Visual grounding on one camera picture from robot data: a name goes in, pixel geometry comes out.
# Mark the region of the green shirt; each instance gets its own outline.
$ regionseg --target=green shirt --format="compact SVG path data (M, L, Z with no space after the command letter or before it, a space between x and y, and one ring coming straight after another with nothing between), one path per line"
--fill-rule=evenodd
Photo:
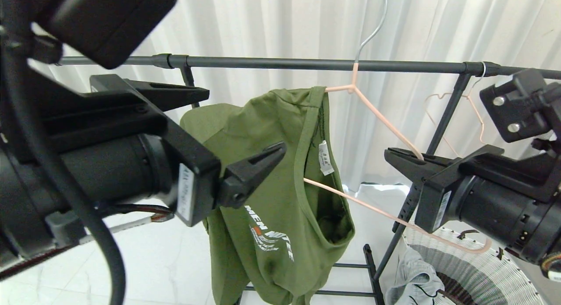
M274 90L244 107L200 107L185 113L181 127L223 167L287 144L284 159L244 207L220 207L205 221L213 295L217 305L232 305L251 281L268 303L309 303L355 233L346 199L303 182L342 190L325 87Z

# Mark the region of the white wicker basket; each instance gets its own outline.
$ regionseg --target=white wicker basket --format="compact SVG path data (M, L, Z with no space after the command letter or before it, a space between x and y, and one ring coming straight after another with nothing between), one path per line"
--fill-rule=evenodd
M459 233L445 227L434 233L470 249L483 247L483 244L468 238L458 239ZM463 299L458 298L466 305L544 305L534 285L507 255L501 260L493 250L480 255L466 253L409 228L403 239L421 254L424 261L433 265L437 273L457 281L469 293L471 299L465 298L465 295ZM446 291L454 295L452 286L448 283ZM454 303L439 295L435 304Z

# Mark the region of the clothing rack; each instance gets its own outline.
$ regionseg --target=clothing rack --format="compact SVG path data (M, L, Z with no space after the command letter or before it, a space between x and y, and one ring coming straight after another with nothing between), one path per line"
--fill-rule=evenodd
M57 65L94 65L95 63L83 56L63 57ZM222 67L222 68L253 68L253 69L291 69L291 70L338 70L352 71L352 60L315 60L315 59L265 59L250 57L202 57L188 55L172 55L157 54L152 56L132 56L125 65L152 65L163 69L180 69L186 85L194 85L191 73L191 67ZM463 62L463 63L447 63L447 62L414 62L414 61L360 61L359 71L387 71L401 73L440 73L440 74L458 74L453 92L444 113L440 118L437 129L430 141L426 154L434 155L437 147L442 140L444 132L451 117L461 99L465 88L471 77L492 77L497 75L511 75L517 71L523 70L525 67L503 67L491 62ZM561 80L561 71L539 69L541 75L547 79ZM398 217L405 221L409 221L413 212L419 203L419 193L411 188ZM345 292L345 291L318 291L317 294L328 295L349 295L349 296L366 296L374 297L377 305L385 305L384 296L380 288L380 276L382 275L387 262L399 243L399 239L405 231L405 226L394 223L392 231L393 238L386 250L380 265L376 269L373 261L369 261L367 251L370 247L365 245L364 253L366 265L347 265L336 263L336 267L358 267L369 269L373 293Z

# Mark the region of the white curtain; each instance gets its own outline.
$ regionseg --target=white curtain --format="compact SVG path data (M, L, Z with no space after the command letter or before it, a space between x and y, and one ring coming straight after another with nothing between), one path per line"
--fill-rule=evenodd
M491 61L504 66L561 69L561 0L388 0L386 22L364 48L361 60ZM134 55L354 59L361 41L376 27L382 0L178 0L172 12ZM65 49L65 55L79 55ZM108 71L94 66L36 67L76 91L89 91L89 76ZM122 66L123 78L182 85L178 70ZM340 71L194 68L195 85L211 90L203 105L244 105L275 88L346 85ZM359 73L359 88L421 151L434 125L423 110L433 93L451 92L453 74ZM501 77L484 78L471 95L486 122L483 141L518 158L529 141L507 144L479 100L479 90ZM475 82L472 78L468 89ZM332 149L344 183L395 183L405 178L383 159L387 147L405 147L356 98L331 93ZM429 112L438 121L447 97L432 98ZM189 108L172 111L178 121ZM480 126L467 100L461 100L445 134L465 156L483 144ZM437 155L455 157L443 143Z

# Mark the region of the silver screw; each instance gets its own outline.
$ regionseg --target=silver screw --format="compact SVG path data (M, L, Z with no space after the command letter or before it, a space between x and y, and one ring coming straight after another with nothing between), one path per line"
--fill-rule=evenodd
M500 97L496 97L495 99L493 99L493 105L496 105L496 106L504 105L504 97L500 96Z
M516 132L520 131L520 125L518 123L509 124L507 129L508 129L508 131L510 131L512 133L516 133Z

